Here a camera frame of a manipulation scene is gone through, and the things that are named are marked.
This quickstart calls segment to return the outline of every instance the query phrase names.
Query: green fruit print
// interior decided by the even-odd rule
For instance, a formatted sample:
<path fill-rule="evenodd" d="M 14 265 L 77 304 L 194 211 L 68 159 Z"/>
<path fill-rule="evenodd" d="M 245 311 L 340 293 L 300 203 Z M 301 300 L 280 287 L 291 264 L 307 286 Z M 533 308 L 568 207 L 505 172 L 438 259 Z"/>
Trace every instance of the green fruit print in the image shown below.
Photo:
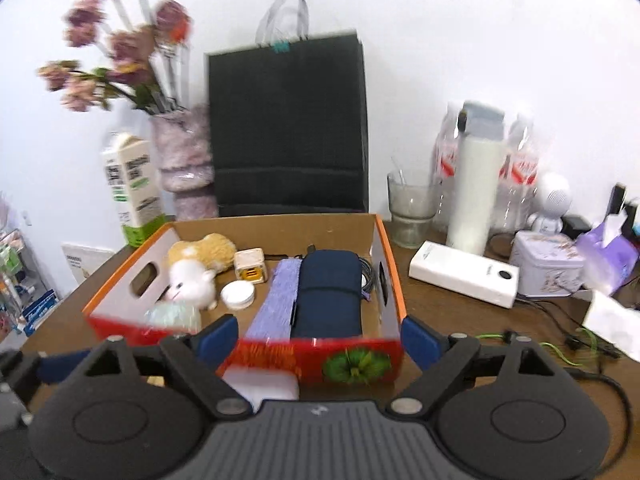
<path fill-rule="evenodd" d="M 369 384 L 391 369 L 388 354 L 367 348 L 344 349 L 329 357 L 322 366 L 327 381 L 346 384 Z"/>

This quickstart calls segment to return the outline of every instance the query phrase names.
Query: purple tissue pack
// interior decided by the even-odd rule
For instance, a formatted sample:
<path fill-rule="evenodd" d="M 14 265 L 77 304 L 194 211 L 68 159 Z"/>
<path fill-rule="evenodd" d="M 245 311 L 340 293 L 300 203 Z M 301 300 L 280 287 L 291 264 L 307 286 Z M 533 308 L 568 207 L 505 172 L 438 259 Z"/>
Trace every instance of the purple tissue pack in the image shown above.
<path fill-rule="evenodd" d="M 634 270 L 638 251 L 622 235 L 603 247 L 603 233 L 604 222 L 578 236 L 575 247 L 584 258 L 582 272 L 585 286 L 610 296 L 625 283 Z"/>

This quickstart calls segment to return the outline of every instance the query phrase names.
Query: bouquet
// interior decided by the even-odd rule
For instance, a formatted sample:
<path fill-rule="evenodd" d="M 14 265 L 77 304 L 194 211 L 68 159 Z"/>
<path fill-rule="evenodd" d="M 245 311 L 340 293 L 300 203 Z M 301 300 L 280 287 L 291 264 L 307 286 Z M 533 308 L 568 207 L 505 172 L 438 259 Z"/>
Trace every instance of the bouquet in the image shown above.
<path fill-rule="evenodd" d="M 110 100 L 127 98 L 135 108 L 155 115 L 181 109 L 187 102 L 187 37 L 191 20 L 173 0 L 159 2 L 155 9 L 148 0 L 138 0 L 147 23 L 134 27 L 121 0 L 112 0 L 126 30 L 111 30 L 105 23 L 102 4 L 106 0 L 76 0 L 64 16 L 64 37 L 69 46 L 95 46 L 111 59 L 111 67 L 85 71 L 76 60 L 47 63 L 38 70 L 49 91 L 63 90 L 62 104 L 85 112 L 94 105 L 110 109 Z M 168 88 L 163 89 L 150 60 L 158 55 L 164 64 Z M 176 83 L 181 64 L 181 95 Z"/>

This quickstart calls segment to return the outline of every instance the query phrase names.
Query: milk carton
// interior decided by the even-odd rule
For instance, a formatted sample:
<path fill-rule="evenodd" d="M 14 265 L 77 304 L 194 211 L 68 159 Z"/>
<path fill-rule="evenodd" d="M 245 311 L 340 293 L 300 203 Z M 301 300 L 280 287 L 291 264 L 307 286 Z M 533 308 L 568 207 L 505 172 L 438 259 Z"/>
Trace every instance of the milk carton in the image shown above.
<path fill-rule="evenodd" d="M 139 247 L 166 221 L 149 143 L 131 134 L 114 134 L 102 156 L 127 243 Z"/>

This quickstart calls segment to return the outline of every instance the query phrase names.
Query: white plush toy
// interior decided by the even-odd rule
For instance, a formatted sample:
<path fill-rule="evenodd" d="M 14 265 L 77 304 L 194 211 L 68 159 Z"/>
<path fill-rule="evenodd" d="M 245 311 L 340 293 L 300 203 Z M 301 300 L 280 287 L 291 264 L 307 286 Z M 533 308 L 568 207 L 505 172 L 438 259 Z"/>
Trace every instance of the white plush toy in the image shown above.
<path fill-rule="evenodd" d="M 207 270 L 198 260 L 179 260 L 169 268 L 169 282 L 172 285 L 164 297 L 201 310 L 212 310 L 218 304 L 215 277 L 215 271 Z"/>

